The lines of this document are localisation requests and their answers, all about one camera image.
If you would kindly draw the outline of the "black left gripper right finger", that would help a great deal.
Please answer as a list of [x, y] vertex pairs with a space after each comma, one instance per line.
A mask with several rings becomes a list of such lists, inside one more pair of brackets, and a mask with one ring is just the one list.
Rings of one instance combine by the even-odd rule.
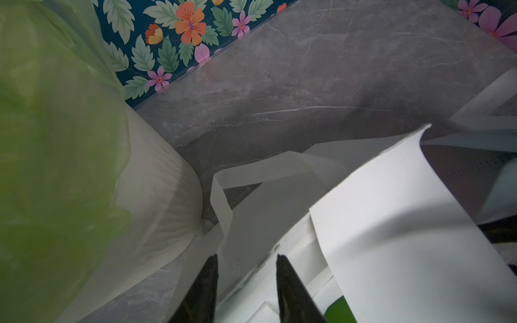
[[276, 282], [281, 323], [326, 322], [285, 255], [277, 256]]

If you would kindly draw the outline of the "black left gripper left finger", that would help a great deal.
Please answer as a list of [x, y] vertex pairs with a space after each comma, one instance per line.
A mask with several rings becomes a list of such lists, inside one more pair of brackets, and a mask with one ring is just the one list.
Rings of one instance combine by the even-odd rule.
[[213, 323], [218, 288], [218, 256], [207, 258], [188, 293], [167, 323]]

